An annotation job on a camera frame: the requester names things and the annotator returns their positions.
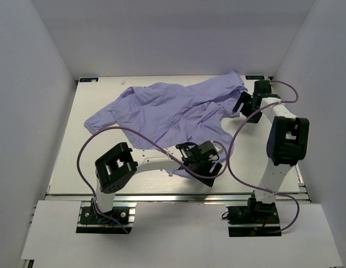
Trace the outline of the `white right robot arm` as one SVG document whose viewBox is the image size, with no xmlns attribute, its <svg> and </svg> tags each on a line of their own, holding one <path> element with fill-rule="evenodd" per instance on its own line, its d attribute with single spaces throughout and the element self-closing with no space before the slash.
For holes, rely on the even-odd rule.
<svg viewBox="0 0 346 268">
<path fill-rule="evenodd" d="M 254 82 L 253 94 L 242 93 L 234 112 L 246 116 L 245 123 L 258 123 L 262 116 L 269 119 L 271 130 L 268 136 L 266 153 L 268 162 L 259 185 L 254 189 L 252 205 L 246 209 L 247 218 L 258 223 L 266 217 L 266 208 L 276 202 L 282 182 L 292 167 L 306 156 L 310 122 L 297 117 L 285 104 L 298 100 L 282 101 L 272 93 L 268 80 Z"/>
</svg>

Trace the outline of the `lilac zip jacket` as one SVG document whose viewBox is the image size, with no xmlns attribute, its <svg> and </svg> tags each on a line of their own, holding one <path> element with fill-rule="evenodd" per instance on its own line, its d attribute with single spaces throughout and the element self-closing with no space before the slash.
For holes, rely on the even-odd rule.
<svg viewBox="0 0 346 268">
<path fill-rule="evenodd" d="M 129 87 L 86 119 L 84 126 L 91 134 L 112 125 L 124 127 L 124 134 L 137 149 L 153 149 L 153 145 L 132 130 L 166 148 L 205 141 L 229 147 L 232 135 L 223 129 L 221 120 L 239 116 L 233 108 L 243 92 L 247 88 L 233 71 L 188 86 L 158 82 Z"/>
</svg>

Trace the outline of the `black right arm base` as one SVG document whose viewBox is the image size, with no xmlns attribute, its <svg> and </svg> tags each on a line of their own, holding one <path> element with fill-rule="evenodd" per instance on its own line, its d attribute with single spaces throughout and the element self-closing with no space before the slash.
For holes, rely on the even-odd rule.
<svg viewBox="0 0 346 268">
<path fill-rule="evenodd" d="M 228 206 L 221 219 L 227 221 L 229 237 L 282 236 L 276 207 L 271 213 L 250 213 L 247 206 Z"/>
</svg>

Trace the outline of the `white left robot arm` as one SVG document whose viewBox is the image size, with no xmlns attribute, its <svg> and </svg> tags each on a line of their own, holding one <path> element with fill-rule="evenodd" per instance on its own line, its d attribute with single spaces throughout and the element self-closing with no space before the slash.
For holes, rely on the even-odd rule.
<svg viewBox="0 0 346 268">
<path fill-rule="evenodd" d="M 95 161 L 97 190 L 93 216 L 101 223 L 111 219 L 116 192 L 125 187 L 135 174 L 153 171 L 176 171 L 187 167 L 193 177 L 212 187 L 222 165 L 218 163 L 224 152 L 222 145 L 206 141 L 180 143 L 165 148 L 131 149 L 125 142 L 118 143 Z"/>
</svg>

